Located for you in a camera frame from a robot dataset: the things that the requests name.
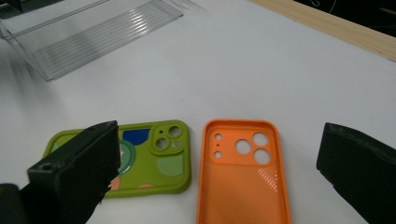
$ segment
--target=orange silicone case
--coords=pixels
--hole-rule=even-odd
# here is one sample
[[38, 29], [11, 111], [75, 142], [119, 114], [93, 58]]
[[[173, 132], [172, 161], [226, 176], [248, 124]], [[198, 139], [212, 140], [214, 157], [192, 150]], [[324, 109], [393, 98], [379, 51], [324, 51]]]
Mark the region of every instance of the orange silicone case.
[[209, 121], [199, 188], [197, 224], [291, 223], [279, 136], [268, 121]]

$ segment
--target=blue patch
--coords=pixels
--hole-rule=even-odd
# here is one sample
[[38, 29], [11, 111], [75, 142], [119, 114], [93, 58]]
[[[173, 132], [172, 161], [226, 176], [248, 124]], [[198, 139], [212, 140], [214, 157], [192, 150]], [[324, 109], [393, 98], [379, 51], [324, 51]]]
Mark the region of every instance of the blue patch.
[[149, 129], [124, 131], [122, 139], [138, 146], [149, 139]]

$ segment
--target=white table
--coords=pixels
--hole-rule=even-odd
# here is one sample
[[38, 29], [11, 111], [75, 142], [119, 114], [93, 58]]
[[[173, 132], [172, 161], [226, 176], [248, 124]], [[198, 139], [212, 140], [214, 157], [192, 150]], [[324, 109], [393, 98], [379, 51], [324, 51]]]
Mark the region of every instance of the white table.
[[280, 132], [293, 223], [365, 223], [316, 169], [318, 149], [327, 121], [396, 147], [396, 63], [246, 0], [186, 7], [54, 82], [30, 76], [0, 41], [0, 183], [25, 186], [61, 130], [181, 119], [191, 130], [190, 188], [104, 200], [89, 223], [194, 223], [204, 125], [266, 119]]

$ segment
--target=camera cutout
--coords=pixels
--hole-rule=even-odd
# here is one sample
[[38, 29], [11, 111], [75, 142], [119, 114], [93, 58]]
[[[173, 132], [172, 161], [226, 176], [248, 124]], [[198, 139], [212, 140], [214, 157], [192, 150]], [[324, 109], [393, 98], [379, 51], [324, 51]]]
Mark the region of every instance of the camera cutout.
[[268, 136], [265, 133], [254, 133], [253, 142], [257, 146], [263, 147], [268, 143]]
[[254, 152], [254, 160], [258, 163], [258, 164], [268, 164], [271, 160], [271, 155], [270, 153], [263, 149], [263, 148], [259, 148]]
[[179, 147], [180, 146], [180, 142], [179, 141], [175, 141], [172, 144], [172, 147]]
[[160, 138], [155, 142], [155, 146], [159, 149], [159, 150], [165, 150], [168, 148], [169, 146], [169, 141], [166, 138]]
[[171, 137], [179, 137], [180, 134], [181, 134], [181, 129], [180, 129], [179, 127], [177, 127], [177, 126], [172, 126], [172, 127], [169, 129], [169, 135], [170, 135]]
[[248, 154], [251, 150], [251, 145], [248, 140], [240, 139], [235, 143], [235, 148], [241, 154]]
[[215, 151], [214, 155], [215, 155], [215, 157], [217, 159], [221, 158], [221, 152], [220, 151]]
[[221, 133], [216, 133], [215, 138], [216, 138], [216, 140], [221, 140], [221, 138], [222, 138]]

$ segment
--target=colorful pattern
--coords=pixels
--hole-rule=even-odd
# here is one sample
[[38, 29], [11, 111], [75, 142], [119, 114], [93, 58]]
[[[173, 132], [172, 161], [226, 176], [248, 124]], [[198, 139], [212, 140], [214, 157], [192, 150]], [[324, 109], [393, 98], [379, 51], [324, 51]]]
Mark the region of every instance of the colorful pattern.
[[[44, 156], [69, 141], [82, 130], [56, 134]], [[177, 193], [191, 181], [190, 138], [179, 120], [160, 121], [119, 128], [121, 166], [110, 184], [107, 197], [127, 197], [153, 193]]]

